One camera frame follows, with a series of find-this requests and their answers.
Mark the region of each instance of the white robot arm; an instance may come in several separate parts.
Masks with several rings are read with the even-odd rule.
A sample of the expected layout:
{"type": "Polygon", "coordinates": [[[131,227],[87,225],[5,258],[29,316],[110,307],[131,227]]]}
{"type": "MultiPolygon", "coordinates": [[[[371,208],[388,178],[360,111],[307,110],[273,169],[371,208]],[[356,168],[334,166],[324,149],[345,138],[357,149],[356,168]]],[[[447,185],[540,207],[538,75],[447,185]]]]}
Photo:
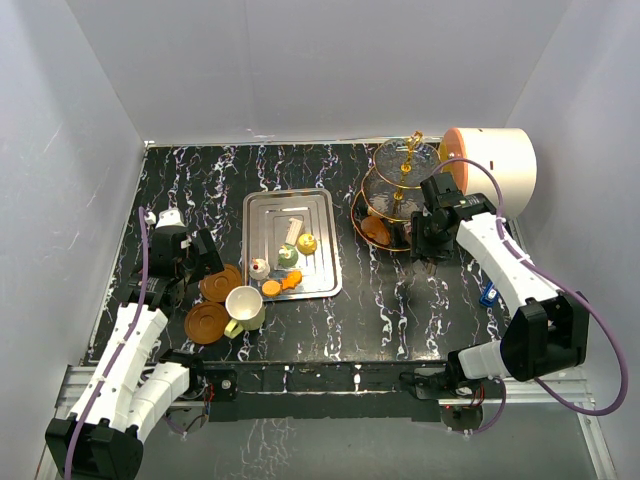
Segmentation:
{"type": "Polygon", "coordinates": [[[439,386],[455,390],[490,377],[526,381],[584,362],[589,313],[522,265],[531,261],[508,234],[500,239],[487,198],[464,196],[450,173],[435,174],[421,187],[426,211],[412,217],[412,257],[448,259],[455,240],[491,278],[512,316],[502,340],[450,352],[445,373],[434,379],[439,386]]]}
{"type": "MultiPolygon", "coordinates": [[[[152,215],[144,221],[142,212],[140,216],[141,227],[144,221],[154,223],[152,215]]],[[[53,419],[47,428],[47,446],[65,478],[135,478],[149,432],[177,397],[199,387],[202,361],[169,351],[137,389],[167,314],[187,285],[224,270],[211,233],[200,230],[192,240],[180,211],[166,210],[153,231],[148,258],[148,271],[140,274],[134,268],[113,333],[87,388],[69,417],[53,419]],[[65,471],[69,461],[70,471],[65,471]]]]}

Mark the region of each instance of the silver metal tray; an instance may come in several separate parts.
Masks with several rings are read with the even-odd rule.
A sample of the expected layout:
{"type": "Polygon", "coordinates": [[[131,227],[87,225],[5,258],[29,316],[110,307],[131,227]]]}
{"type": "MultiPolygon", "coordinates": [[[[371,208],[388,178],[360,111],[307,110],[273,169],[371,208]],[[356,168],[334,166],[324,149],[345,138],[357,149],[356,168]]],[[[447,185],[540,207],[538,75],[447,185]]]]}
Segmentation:
{"type": "Polygon", "coordinates": [[[269,262],[269,279],[282,280],[292,270],[302,272],[302,282],[268,301],[332,297],[342,289],[336,224],[331,193],[323,188],[251,193],[244,199],[242,219],[242,276],[246,285],[260,290],[263,282],[249,276],[252,258],[269,262]],[[304,231],[318,242],[312,255],[298,255],[292,268],[278,265],[278,250],[289,229],[289,219],[304,222],[304,231]]]}

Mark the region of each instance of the white wall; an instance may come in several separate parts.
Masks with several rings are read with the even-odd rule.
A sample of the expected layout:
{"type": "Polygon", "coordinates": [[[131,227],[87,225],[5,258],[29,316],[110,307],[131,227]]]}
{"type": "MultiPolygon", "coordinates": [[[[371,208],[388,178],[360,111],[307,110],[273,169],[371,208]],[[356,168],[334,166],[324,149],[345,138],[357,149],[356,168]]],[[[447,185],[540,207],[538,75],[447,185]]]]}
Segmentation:
{"type": "Polygon", "coordinates": [[[33,478],[104,295],[142,142],[64,0],[0,2],[0,465],[33,478]]]}
{"type": "MultiPolygon", "coordinates": [[[[523,229],[537,263],[606,315],[631,370],[629,396],[601,420],[620,478],[638,478],[640,430],[640,3],[574,1],[527,83],[510,126],[539,173],[523,229]]],[[[619,386],[615,357],[590,329],[587,371],[600,406],[619,386]]]]}
{"type": "Polygon", "coordinates": [[[503,126],[569,0],[67,0],[161,144],[503,126]]]}

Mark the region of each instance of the black marble table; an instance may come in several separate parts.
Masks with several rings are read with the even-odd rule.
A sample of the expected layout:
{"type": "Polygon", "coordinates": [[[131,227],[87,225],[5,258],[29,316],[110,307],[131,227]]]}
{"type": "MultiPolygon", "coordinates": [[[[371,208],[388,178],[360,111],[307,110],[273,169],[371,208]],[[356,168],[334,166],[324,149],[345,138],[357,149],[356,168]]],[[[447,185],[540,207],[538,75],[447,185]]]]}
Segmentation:
{"type": "Polygon", "coordinates": [[[202,301],[197,285],[169,318],[155,360],[168,348],[199,351],[210,361],[441,360],[449,351],[500,338],[508,312],[500,301],[485,309],[487,283],[466,252],[414,272],[408,253],[388,253],[354,231],[350,205],[372,164],[374,144],[162,147],[146,154],[134,209],[118,255],[109,295],[84,364],[102,355],[113,329],[118,291],[140,257],[139,205],[156,214],[184,212],[191,231],[210,229],[225,263],[240,265],[242,202],[256,191],[322,187],[333,196],[343,288],[333,298],[269,303],[262,329],[234,340],[194,345],[184,318],[202,301]]]}

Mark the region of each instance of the white mug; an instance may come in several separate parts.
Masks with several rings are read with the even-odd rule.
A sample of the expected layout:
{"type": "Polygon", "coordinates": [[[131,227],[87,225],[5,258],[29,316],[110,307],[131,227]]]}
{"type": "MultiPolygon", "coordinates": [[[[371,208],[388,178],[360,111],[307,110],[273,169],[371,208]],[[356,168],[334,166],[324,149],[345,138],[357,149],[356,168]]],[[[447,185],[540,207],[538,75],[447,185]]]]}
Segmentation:
{"type": "Polygon", "coordinates": [[[231,320],[224,334],[235,338],[243,330],[257,330],[264,323],[262,294],[249,286],[236,287],[227,296],[224,306],[231,320]]]}

